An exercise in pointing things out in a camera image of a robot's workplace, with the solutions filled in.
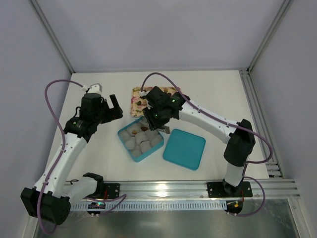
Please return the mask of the metal tongs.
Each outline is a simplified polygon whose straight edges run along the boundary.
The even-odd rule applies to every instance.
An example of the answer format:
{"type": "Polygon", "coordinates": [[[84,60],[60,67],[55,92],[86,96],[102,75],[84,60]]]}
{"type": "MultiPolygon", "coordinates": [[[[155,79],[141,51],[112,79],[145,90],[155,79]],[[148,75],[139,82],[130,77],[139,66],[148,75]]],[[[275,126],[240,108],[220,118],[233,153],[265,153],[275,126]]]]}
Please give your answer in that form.
{"type": "MultiPolygon", "coordinates": [[[[150,128],[149,126],[149,123],[147,121],[143,121],[141,120],[140,121],[140,125],[143,126],[143,127],[147,127],[148,129],[150,128]]],[[[162,126],[162,127],[159,127],[156,129],[158,132],[162,132],[162,133],[165,133],[165,134],[171,134],[171,130],[169,128],[169,126],[162,126]]]]}

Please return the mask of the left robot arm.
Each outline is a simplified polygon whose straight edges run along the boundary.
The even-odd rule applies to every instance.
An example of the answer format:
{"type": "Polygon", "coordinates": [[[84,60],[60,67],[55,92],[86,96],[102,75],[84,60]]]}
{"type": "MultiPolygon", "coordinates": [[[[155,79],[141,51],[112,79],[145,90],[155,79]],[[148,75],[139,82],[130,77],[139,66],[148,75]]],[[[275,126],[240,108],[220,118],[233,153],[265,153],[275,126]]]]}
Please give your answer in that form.
{"type": "Polygon", "coordinates": [[[100,124],[123,117],[123,111],[114,94],[113,107],[99,93],[86,93],[79,106],[79,115],[67,121],[62,131],[62,142],[50,165],[32,188],[24,188],[21,200],[27,213],[41,221],[55,225],[64,223],[70,208],[83,198],[103,198],[104,179],[101,175],[85,173],[67,188],[65,181],[82,150],[100,124]]]}

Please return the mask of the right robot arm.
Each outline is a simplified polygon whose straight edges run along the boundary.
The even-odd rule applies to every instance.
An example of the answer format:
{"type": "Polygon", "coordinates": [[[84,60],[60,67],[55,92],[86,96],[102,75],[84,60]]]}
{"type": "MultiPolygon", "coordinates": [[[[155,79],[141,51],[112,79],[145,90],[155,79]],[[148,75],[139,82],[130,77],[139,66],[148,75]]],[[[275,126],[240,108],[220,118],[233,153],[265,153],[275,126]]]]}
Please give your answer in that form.
{"type": "Polygon", "coordinates": [[[148,92],[142,91],[139,95],[146,100],[147,105],[142,111],[151,130],[164,127],[170,119],[177,119],[196,125],[222,141],[226,145],[223,156],[227,162],[222,181],[224,192],[229,196],[240,194],[246,162],[255,145],[252,126],[248,120],[226,120],[199,107],[182,92],[170,94],[157,86],[148,92]]]}

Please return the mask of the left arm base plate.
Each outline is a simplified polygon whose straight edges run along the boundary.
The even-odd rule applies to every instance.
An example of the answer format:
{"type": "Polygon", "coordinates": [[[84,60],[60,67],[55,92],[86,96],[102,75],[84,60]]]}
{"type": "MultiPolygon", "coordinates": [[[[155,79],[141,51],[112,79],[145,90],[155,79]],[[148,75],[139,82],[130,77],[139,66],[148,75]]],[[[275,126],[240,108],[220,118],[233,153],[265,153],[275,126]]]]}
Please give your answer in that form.
{"type": "Polygon", "coordinates": [[[103,199],[115,199],[120,196],[119,183],[104,183],[103,199]]]}

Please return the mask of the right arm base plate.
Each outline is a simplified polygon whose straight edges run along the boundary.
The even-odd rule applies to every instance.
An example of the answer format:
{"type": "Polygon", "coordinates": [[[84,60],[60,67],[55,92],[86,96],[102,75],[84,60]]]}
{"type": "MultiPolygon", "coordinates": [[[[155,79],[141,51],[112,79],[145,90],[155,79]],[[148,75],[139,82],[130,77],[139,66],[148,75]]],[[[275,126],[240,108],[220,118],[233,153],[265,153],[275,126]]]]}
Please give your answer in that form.
{"type": "Polygon", "coordinates": [[[207,192],[209,198],[238,198],[253,197],[251,185],[248,181],[242,181],[236,187],[223,181],[207,182],[207,192]]]}

